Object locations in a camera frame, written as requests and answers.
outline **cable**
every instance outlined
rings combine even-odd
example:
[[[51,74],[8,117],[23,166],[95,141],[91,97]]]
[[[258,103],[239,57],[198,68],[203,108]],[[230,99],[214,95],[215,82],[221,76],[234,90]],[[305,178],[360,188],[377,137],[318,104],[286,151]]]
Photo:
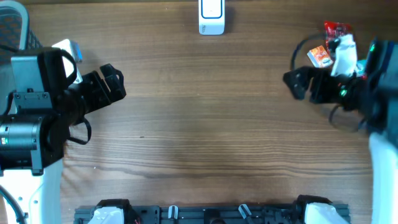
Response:
[[[0,44],[0,49],[7,50],[7,51],[10,51],[12,53],[17,53],[18,52],[17,49],[12,48],[12,47],[8,47],[8,46],[3,45],[3,44]]]
[[[349,128],[342,128],[341,126],[337,126],[334,122],[333,122],[333,117],[337,111],[337,109],[339,107],[341,107],[342,105],[336,105],[332,111],[329,114],[329,124],[332,125],[334,128],[339,129],[341,131],[346,131],[349,133],[357,133],[360,129],[362,129],[363,125],[366,123],[366,118],[363,118],[359,123],[358,123],[358,127],[354,128],[354,129],[349,129]]]
[[[302,40],[296,47],[296,49],[293,52],[292,55],[292,59],[290,61],[290,69],[291,70],[295,70],[295,60],[297,57],[297,53],[300,51],[300,49],[303,47],[303,45],[309,41],[309,40],[317,40],[317,39],[326,39],[326,34],[322,33],[322,34],[313,34],[311,36],[309,36],[307,39]]]
[[[11,110],[11,105],[12,105],[12,100],[14,99],[14,93],[16,93],[16,90],[12,90],[10,93],[8,93],[8,96],[6,96],[6,110],[2,113],[3,116],[7,115],[8,112]]]
[[[22,212],[20,206],[18,203],[15,201],[14,197],[10,195],[10,193],[2,186],[0,185],[0,194],[6,199],[8,204],[12,207],[12,209],[15,212],[15,216],[17,218],[17,222],[19,224],[26,224],[25,220],[25,214]]]
[[[75,142],[77,144],[81,144],[81,145],[85,145],[85,144],[87,144],[90,141],[90,139],[91,139],[91,125],[90,125],[90,122],[88,122],[88,120],[86,118],[83,118],[83,122],[85,123],[86,128],[87,128],[87,141],[84,141],[84,140],[81,140],[81,139],[78,139],[78,138],[74,138],[74,137],[69,137],[68,138],[69,141],[73,141],[73,142]]]

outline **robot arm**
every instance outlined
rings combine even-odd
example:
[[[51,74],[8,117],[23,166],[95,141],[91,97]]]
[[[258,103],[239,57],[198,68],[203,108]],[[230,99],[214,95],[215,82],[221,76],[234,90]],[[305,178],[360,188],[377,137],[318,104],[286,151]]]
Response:
[[[74,68],[69,77],[64,58]],[[78,144],[90,140],[91,126],[84,115],[126,96],[123,75],[107,64],[101,67],[105,81],[93,71],[73,84],[76,63],[56,48],[20,51],[12,56],[11,65],[16,91],[0,115],[0,185],[17,204],[5,202],[8,223],[61,223],[63,145],[66,140]],[[12,98],[16,114],[8,114]],[[80,123],[88,129],[87,141],[70,136],[69,126]]]
[[[310,89],[310,102],[314,104],[337,103],[345,111],[358,110],[364,115],[358,129],[366,123],[370,133],[375,224],[398,223],[397,60],[398,44],[376,39],[369,48],[364,77],[332,76],[328,69],[312,67],[284,75],[284,82],[296,100],[304,99]]]

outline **red packet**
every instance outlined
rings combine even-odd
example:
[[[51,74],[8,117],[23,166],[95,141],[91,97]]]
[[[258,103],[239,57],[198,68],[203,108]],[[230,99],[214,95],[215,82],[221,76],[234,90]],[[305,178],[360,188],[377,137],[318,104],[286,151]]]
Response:
[[[346,34],[352,34],[353,28],[349,24],[325,21],[326,49],[329,52],[329,41]]]

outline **wood grain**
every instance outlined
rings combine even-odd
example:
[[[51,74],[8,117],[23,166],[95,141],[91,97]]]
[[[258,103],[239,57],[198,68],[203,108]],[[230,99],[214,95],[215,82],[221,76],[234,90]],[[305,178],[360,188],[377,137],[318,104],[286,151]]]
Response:
[[[396,6],[228,2],[221,36],[198,33],[197,2],[28,6],[44,45],[80,44],[83,74],[111,63],[125,75],[127,97],[87,116],[91,142],[68,143],[62,221],[106,198],[214,205],[312,194],[348,203],[353,223],[370,223],[367,137],[332,128],[327,106],[294,101],[282,75],[296,44],[326,19],[353,25],[360,58],[375,35],[396,39]],[[297,65],[320,44],[305,46]]]

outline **green led light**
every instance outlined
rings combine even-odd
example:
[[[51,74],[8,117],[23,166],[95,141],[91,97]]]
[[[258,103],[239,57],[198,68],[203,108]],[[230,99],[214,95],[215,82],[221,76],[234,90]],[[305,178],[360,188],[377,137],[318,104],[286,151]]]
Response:
[[[345,96],[347,94],[347,90],[341,90],[340,91],[340,96]]]

